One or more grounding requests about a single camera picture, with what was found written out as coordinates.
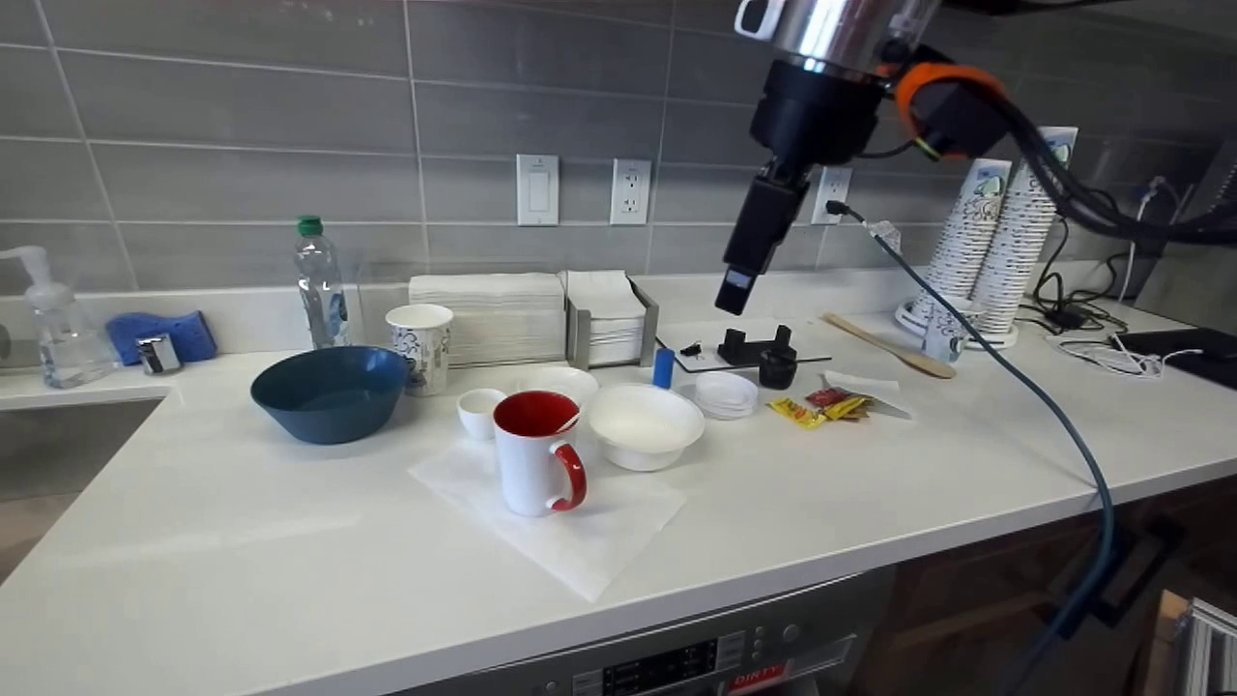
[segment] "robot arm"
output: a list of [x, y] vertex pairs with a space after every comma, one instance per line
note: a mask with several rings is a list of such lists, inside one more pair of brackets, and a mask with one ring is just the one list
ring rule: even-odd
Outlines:
[[774, 161], [749, 183], [728, 243], [719, 311], [743, 312], [791, 227], [813, 168], [860, 154], [886, 97], [923, 154], [984, 154], [1012, 137], [1054, 214], [1114, 239], [1237, 249], [1237, 201], [1190, 222], [1148, 226], [1082, 185], [1039, 127], [975, 65], [918, 45], [938, 0], [743, 0], [733, 31], [778, 45], [749, 137]]
[[774, 161], [749, 183], [728, 243], [719, 311], [743, 312], [801, 214], [813, 168], [860, 154], [887, 70], [903, 65], [934, 0], [743, 0], [733, 31], [778, 45], [749, 137]]

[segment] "red mug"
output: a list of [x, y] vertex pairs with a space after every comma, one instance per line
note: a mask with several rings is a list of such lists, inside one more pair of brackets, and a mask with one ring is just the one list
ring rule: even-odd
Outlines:
[[554, 390], [516, 390], [494, 408], [499, 486], [509, 511], [534, 517], [583, 503], [587, 473], [566, 444], [577, 417], [581, 408]]

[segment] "yellow package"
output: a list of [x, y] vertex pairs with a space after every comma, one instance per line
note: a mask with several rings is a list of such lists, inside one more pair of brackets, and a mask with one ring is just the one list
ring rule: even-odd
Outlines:
[[819, 431], [819, 424], [828, 424], [828, 417], [824, 417], [819, 412], [813, 412], [813, 408], [804, 408], [804, 402], [796, 402], [796, 397], [768, 397], [768, 412], [779, 415], [779, 417], [788, 417], [788, 423], [801, 424], [801, 431]]
[[851, 396], [851, 397], [844, 397], [844, 402], [836, 402], [836, 408], [824, 408], [824, 417], [828, 417], [828, 423], [860, 423], [864, 412], [868, 412], [868, 397]]

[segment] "cabinet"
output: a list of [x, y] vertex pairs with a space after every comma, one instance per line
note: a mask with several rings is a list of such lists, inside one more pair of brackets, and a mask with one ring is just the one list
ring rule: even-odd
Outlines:
[[[1124, 565], [1068, 644], [1054, 644], [1028, 694], [1127, 694], [1151, 633], [1158, 589], [1233, 605], [1237, 479], [1118, 511]], [[908, 562], [856, 677], [856, 696], [997, 694], [1088, 562], [1096, 517], [1007, 534]]]

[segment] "white mug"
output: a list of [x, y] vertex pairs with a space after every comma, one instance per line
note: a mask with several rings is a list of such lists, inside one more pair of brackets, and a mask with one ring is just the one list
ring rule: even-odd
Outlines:
[[471, 440], [494, 440], [494, 408], [505, 397], [505, 390], [465, 390], [457, 397], [457, 417], [461, 417], [461, 431], [471, 436]]
[[443, 306], [394, 306], [387, 312], [389, 347], [412, 361], [421, 396], [439, 396], [452, 379], [452, 319]]
[[577, 511], [587, 473], [566, 432], [581, 408], [554, 390], [520, 390], [494, 408], [494, 451], [502, 503], [524, 517]]

